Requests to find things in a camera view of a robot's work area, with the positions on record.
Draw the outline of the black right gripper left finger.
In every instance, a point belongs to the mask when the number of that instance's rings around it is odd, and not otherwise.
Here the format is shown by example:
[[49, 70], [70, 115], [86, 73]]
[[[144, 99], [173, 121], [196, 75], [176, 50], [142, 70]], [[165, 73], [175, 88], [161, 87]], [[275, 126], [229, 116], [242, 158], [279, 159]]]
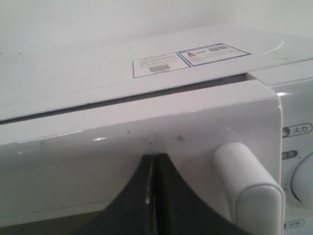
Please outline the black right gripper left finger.
[[76, 235], [152, 235], [154, 158], [142, 156], [118, 196]]

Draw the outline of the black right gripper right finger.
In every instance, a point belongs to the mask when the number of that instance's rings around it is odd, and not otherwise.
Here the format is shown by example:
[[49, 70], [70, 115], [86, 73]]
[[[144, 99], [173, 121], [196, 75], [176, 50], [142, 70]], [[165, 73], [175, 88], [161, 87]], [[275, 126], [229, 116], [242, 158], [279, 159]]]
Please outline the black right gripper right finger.
[[167, 154], [155, 157], [154, 195], [159, 235], [246, 235], [207, 205], [185, 182]]

